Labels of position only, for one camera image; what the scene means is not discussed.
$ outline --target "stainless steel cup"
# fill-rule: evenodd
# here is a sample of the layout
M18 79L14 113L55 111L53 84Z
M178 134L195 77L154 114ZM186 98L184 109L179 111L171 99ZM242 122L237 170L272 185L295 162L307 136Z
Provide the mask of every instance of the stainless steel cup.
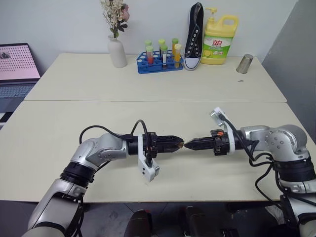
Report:
M251 54L245 54L241 62L239 63L238 67L236 68L236 71L242 74L247 73L248 68L252 62L252 59L253 56Z

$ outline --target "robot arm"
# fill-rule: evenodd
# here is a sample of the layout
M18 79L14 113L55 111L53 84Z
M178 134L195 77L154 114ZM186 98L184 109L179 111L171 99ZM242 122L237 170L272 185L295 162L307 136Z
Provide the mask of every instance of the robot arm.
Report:
M112 160L138 154L141 173L152 181L159 171L153 158L157 153L178 150L183 146L183 140L176 136L157 136L154 132L147 136L105 133L81 143L70 163L36 206L29 219L29 231L23 237L70 237L78 231L88 184L93 182L94 174Z
M287 223L299 227L302 237L316 236L316 175L306 148L305 132L294 125L250 126L236 130L220 108L210 115L224 130L213 130L211 137L196 138L184 146L192 150L213 149L216 156L245 149L251 164L260 157L253 157L253 151L270 152L273 159L266 163L276 172L276 184L283 192L280 200Z

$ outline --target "floor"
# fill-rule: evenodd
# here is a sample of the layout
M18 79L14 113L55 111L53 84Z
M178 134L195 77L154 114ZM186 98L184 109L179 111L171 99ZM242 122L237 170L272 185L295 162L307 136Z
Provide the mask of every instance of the floor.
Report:
M220 229L237 229L240 237L265 237L267 229L277 224L263 208L253 208L231 214L222 202L146 202L91 204L84 215L84 237L122 237L129 218L139 209L150 210L154 236L183 236L178 226L178 211L193 205L206 213L215 237ZM27 229L28 219L36 203L0 201L0 236L20 237Z

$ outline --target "test tube rack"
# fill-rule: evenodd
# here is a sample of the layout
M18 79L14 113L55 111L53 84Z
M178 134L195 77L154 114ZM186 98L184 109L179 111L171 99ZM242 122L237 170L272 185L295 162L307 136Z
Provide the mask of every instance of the test tube rack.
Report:
M183 66L183 59L182 56L180 56L180 62L175 62L173 60L172 51L167 51L167 63L166 68L162 68L162 61L159 58L159 51L154 51L154 63L148 64L146 52L142 52L136 59L137 62L137 68L139 74L145 74L145 73L160 73L160 72L170 72L170 71L178 71L182 70ZM174 64L179 63L179 67L175 68Z

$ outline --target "red liquid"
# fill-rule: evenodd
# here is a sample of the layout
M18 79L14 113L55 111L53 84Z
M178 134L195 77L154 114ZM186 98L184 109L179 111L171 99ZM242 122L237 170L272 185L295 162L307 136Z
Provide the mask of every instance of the red liquid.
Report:
M147 58L148 64L154 63L154 57Z

